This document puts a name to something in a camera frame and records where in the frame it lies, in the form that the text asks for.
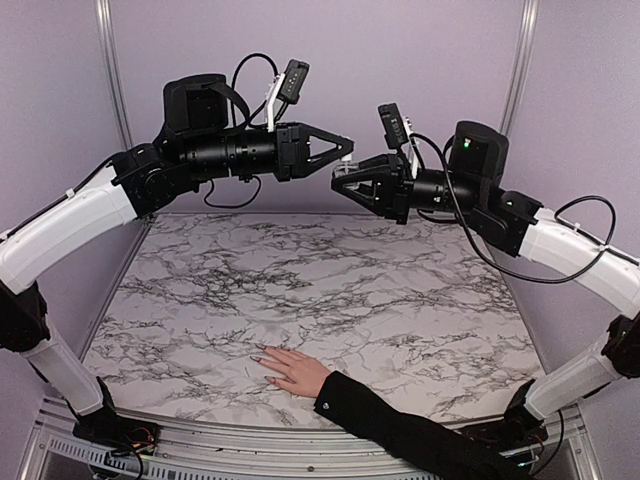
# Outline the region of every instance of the metal frame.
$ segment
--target metal frame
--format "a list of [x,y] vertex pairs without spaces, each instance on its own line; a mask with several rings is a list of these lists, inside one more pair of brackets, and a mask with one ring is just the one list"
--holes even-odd
[[[260,428],[196,422],[120,410],[120,414],[161,426],[158,448],[143,456],[147,479],[258,480],[269,478],[331,478],[346,480],[440,480],[393,458],[378,445],[355,438],[340,429]],[[582,480],[601,480],[593,449],[577,408],[564,410],[565,441],[573,447]],[[73,415],[64,401],[47,397],[29,438],[19,480],[40,480],[49,453],[104,468],[108,448],[74,438]],[[463,423],[449,423],[450,427]],[[547,423],[549,439],[559,439],[557,418]],[[529,447],[505,452],[505,456]],[[120,459],[114,472],[137,473],[137,462]]]
[[516,47],[516,55],[513,61],[513,71],[511,72],[511,82],[509,92],[500,122],[500,133],[509,137],[515,123],[518,107],[522,101],[524,86],[531,63],[531,51],[533,49],[533,36],[538,20],[539,0],[525,0],[522,10],[522,23],[520,25],[520,35]]
[[[538,0],[525,0],[522,23],[510,87],[500,125],[501,133],[509,136],[522,100],[531,61],[533,36],[538,13]],[[124,94],[111,23],[109,0],[96,0],[98,26],[107,79],[120,140],[125,149],[133,147],[127,118]],[[114,278],[105,304],[87,335],[82,347],[83,358],[126,274],[135,254],[149,231],[147,223],[139,233]],[[256,428],[220,425],[165,418],[140,412],[120,411],[133,418],[149,420],[161,425],[158,449],[153,456],[145,456],[147,474],[144,478],[197,478],[210,480],[257,480],[276,478],[333,478],[357,476],[361,480],[437,480],[438,477],[419,472],[406,463],[386,454],[379,446],[352,437],[339,429],[309,430],[286,428]],[[591,442],[577,407],[564,410],[565,442],[571,448],[581,480],[601,480]],[[69,458],[101,464],[106,449],[74,438],[71,435],[74,418],[66,404],[54,396],[45,397],[39,416],[28,440],[20,467],[19,480],[39,480],[49,452]],[[559,421],[547,422],[553,445],[559,440]],[[529,448],[506,452],[515,455]],[[136,472],[137,463],[122,461],[114,471]]]
[[113,111],[118,124],[120,142],[124,150],[133,148],[131,128],[127,117],[127,109],[124,103],[124,93],[120,82],[120,69],[118,56],[116,55],[116,42],[111,24],[111,5],[109,0],[96,0],[96,13],[98,16],[98,30],[100,33],[100,46],[104,57],[107,80],[113,102]]

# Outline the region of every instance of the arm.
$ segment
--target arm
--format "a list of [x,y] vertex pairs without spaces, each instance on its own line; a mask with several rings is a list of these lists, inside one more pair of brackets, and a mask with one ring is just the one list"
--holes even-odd
[[[308,65],[290,63],[280,78],[293,75],[295,81],[270,95],[297,102],[301,68]],[[226,128],[229,102],[245,118],[233,128]],[[107,445],[130,431],[121,428],[126,419],[116,414],[104,383],[46,321],[38,277],[102,233],[148,217],[204,182],[229,176],[248,181],[266,173],[281,182],[304,178],[353,150],[347,138],[301,123],[276,123],[272,112],[270,129],[247,129],[249,108],[224,75],[170,82],[164,110],[153,144],[113,155],[49,207],[0,234],[0,348],[20,354],[63,395],[78,419],[74,434]],[[314,156],[311,137],[335,147]]]
[[[509,142],[488,126],[462,121],[447,142],[445,157],[429,138],[412,134],[402,124],[397,106],[379,108],[386,129],[387,145],[397,153],[379,155],[357,165],[343,163],[334,170],[332,188],[376,215],[407,223],[411,208],[429,221],[425,213],[454,214],[436,222],[463,227],[474,251],[500,272],[547,284],[575,280],[599,295],[619,312],[609,331],[583,353],[558,370],[523,385],[495,426],[484,424],[465,429],[474,438],[502,448],[511,448],[531,437],[545,418],[560,408],[598,392],[623,377],[640,376],[640,262],[580,229],[578,224],[558,218],[537,200],[520,192],[500,188]],[[436,151],[441,170],[411,169],[402,146],[412,142],[419,158],[416,138]],[[558,212],[584,200],[610,202],[601,197],[583,197]],[[546,265],[567,277],[535,279],[511,272],[489,259],[475,244],[475,231],[489,245],[513,257]],[[476,433],[482,431],[484,437]]]
[[326,379],[315,411],[445,480],[532,478],[500,454],[438,423],[394,410],[369,388],[339,372]]
[[270,383],[295,395],[317,398],[316,413],[420,469],[445,480],[531,478],[483,445],[426,418],[394,410],[363,384],[329,372],[316,359],[271,347],[265,353],[277,361],[254,360],[286,376],[267,377]]

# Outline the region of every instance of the marble surface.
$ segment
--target marble surface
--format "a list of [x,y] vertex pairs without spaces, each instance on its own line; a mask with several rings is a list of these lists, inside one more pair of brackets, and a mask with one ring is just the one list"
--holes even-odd
[[542,369],[502,279],[461,229],[372,216],[164,215],[85,364],[123,408],[328,427],[249,355],[285,345],[434,420],[504,411]]

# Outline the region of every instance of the human hand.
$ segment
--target human hand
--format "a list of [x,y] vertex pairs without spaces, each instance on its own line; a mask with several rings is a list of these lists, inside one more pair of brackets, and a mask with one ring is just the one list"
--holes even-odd
[[260,348],[277,361],[253,356],[251,359],[286,376],[286,378],[266,377],[269,383],[294,395],[318,397],[324,381],[331,374],[328,368],[315,358],[294,350],[274,347]]

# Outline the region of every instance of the finger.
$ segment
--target finger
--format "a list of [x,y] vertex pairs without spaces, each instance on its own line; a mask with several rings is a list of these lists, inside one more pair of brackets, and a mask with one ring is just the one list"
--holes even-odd
[[267,360],[266,358],[261,358],[258,360],[260,365],[264,365],[267,368],[270,368],[274,372],[281,373],[286,375],[287,377],[291,374],[291,368],[280,362],[272,362],[271,360]]
[[304,353],[298,352],[297,350],[289,350],[289,354],[296,360],[305,360],[307,358],[311,358],[305,355]]
[[297,360],[295,357],[291,356],[289,352],[281,348],[267,347],[264,351],[285,365],[289,365],[292,361]]
[[284,390],[285,392],[289,392],[294,395],[297,395],[296,393],[297,385],[295,383],[289,382],[284,378],[274,378],[274,377],[265,377],[265,378],[271,385],[275,385],[276,387]]

